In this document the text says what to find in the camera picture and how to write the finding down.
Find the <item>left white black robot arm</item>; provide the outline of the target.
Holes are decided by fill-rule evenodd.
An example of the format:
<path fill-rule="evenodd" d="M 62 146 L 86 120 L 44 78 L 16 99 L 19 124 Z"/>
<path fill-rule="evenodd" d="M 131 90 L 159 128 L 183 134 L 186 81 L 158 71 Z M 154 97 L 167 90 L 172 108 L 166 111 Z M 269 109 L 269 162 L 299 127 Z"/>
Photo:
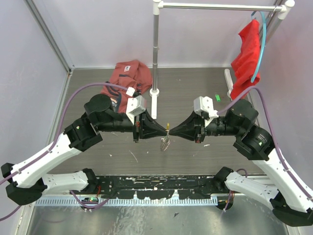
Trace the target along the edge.
<path fill-rule="evenodd" d="M 92 194 L 99 186 L 92 169 L 84 168 L 69 174 L 49 172 L 101 142 L 101 132 L 129 132 L 135 142 L 167 134 L 166 129 L 146 111 L 142 96 L 128 100 L 126 113 L 116 113 L 111 99 L 105 94 L 93 96 L 84 108 L 84 114 L 66 127 L 49 146 L 19 164 L 5 163 L 1 166 L 2 175 L 9 182 L 5 188 L 8 198 L 23 206 L 50 193 L 72 190 Z"/>

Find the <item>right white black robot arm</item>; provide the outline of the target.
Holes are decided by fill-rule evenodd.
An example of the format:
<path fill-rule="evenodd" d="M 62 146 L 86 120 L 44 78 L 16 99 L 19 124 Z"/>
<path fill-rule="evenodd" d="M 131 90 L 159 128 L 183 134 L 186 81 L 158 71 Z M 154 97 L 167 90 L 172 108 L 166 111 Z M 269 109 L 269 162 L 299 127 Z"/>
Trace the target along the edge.
<path fill-rule="evenodd" d="M 169 134 L 196 143 L 206 136 L 234 136 L 233 146 L 237 151 L 258 166 L 274 184 L 272 187 L 263 185 L 222 167 L 213 178 L 215 189 L 221 193 L 228 190 L 243 193 L 270 208 L 280 221 L 291 227 L 311 226 L 313 191 L 292 172 L 272 135 L 255 124 L 258 112 L 251 103 L 240 99 L 224 117 L 212 121 L 207 121 L 206 117 L 207 113 L 193 111 Z"/>

